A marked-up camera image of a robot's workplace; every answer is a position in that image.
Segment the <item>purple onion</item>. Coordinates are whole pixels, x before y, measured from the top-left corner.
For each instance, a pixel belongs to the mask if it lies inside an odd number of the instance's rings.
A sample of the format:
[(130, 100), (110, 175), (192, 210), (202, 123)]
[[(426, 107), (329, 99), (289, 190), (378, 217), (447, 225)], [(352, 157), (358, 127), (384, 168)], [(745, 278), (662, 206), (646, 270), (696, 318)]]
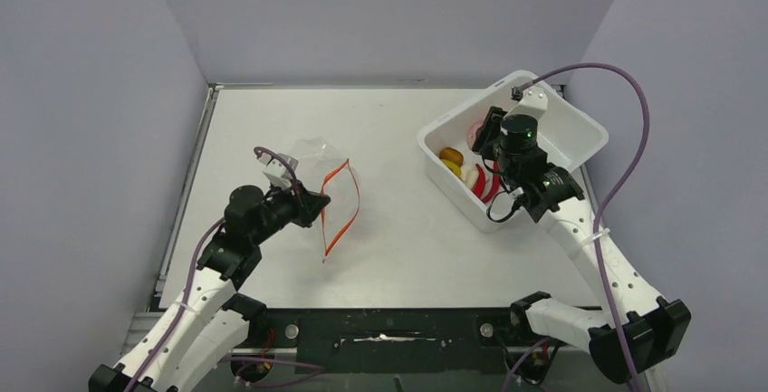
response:
[(483, 126), (483, 123), (478, 121), (472, 124), (466, 134), (466, 143), (469, 148), (471, 148), (476, 141), (476, 137), (478, 134), (478, 130), (480, 130)]

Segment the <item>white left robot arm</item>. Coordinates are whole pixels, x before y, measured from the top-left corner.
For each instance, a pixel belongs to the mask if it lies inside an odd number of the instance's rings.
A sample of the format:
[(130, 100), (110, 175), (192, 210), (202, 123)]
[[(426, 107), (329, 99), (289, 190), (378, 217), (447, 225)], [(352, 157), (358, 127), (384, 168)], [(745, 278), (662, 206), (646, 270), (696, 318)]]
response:
[(484, 320), (503, 316), (498, 307), (455, 306), (460, 271), (437, 263), (378, 266), (386, 291), (409, 294), (408, 307), (278, 308), (241, 293), (260, 263), (261, 246), (287, 225), (310, 228), (327, 221), (333, 198), (308, 190), (283, 154), (255, 153), (284, 167), (284, 183), (269, 190), (240, 186), (223, 216), (202, 236), (185, 285), (174, 304), (118, 363), (91, 375), (91, 391), (188, 391), (221, 363), (238, 381), (263, 385), (274, 352), (295, 349), (293, 367), (303, 379), (332, 374), (434, 374), (507, 367), (502, 335), (484, 337)]

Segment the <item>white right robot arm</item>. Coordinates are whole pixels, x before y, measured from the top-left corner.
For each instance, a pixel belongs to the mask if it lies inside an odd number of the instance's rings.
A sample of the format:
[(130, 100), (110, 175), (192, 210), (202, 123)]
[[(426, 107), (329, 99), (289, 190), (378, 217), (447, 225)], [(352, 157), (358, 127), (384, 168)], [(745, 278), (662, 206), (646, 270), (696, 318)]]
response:
[(537, 142), (538, 121), (493, 107), (476, 133), (473, 152), (490, 159), (513, 198), (567, 254), (599, 300), (587, 311), (535, 292), (512, 303), (509, 330), (523, 344), (548, 337), (587, 352), (616, 384), (674, 356), (692, 319), (681, 300), (669, 300), (629, 263), (599, 225), (573, 176), (551, 163)]

